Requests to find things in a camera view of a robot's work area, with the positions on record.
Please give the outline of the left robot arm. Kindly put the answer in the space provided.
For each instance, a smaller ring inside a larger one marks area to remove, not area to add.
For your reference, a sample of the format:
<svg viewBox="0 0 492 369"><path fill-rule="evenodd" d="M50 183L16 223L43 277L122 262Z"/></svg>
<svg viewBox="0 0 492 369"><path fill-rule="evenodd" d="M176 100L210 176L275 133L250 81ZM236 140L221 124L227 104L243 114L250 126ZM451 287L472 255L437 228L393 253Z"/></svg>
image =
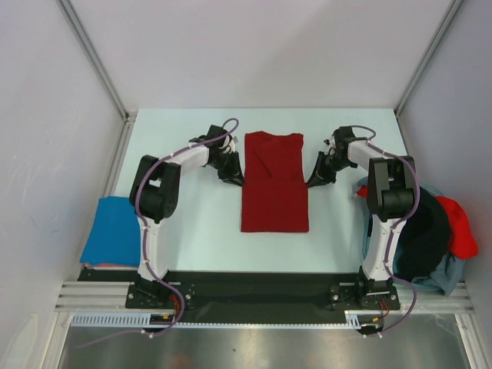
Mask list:
<svg viewBox="0 0 492 369"><path fill-rule="evenodd" d="M145 155L135 174L129 201L135 210L140 228L141 257L134 296L142 296L151 306L159 308L169 298L177 299L178 292L164 277L169 266L160 259L158 239L166 221L178 207L181 178L204 167L216 170L218 179L225 184L241 187L244 175L233 132L239 120L229 118L226 125L211 125L205 135L192 138L179 150L158 158Z"/></svg>

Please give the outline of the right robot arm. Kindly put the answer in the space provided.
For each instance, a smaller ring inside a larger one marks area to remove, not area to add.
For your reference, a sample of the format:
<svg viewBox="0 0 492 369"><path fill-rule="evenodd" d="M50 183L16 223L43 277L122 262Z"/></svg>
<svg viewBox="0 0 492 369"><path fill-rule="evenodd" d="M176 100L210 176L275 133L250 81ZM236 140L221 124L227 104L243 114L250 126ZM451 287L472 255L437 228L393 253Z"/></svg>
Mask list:
<svg viewBox="0 0 492 369"><path fill-rule="evenodd" d="M413 157L385 151L372 142L376 136L373 129L367 129L370 137L358 137L355 128L339 127L324 141L327 149L318 153L307 186L333 184L337 173L345 168L361 167L367 171L366 203L372 219L367 253L350 290L333 286L330 299L335 310L377 310L387 302L398 303L394 255L407 219L418 208L420 185Z"/></svg>

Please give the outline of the dark red t-shirt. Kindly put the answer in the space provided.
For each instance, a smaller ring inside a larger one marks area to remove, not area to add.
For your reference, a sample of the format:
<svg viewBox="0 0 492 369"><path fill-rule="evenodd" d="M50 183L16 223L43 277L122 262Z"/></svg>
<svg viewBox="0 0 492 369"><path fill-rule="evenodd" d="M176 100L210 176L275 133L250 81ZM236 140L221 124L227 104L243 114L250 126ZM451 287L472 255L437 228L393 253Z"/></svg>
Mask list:
<svg viewBox="0 0 492 369"><path fill-rule="evenodd" d="M273 135L256 131L244 136L241 231L309 232L303 146L304 136L300 133Z"/></svg>

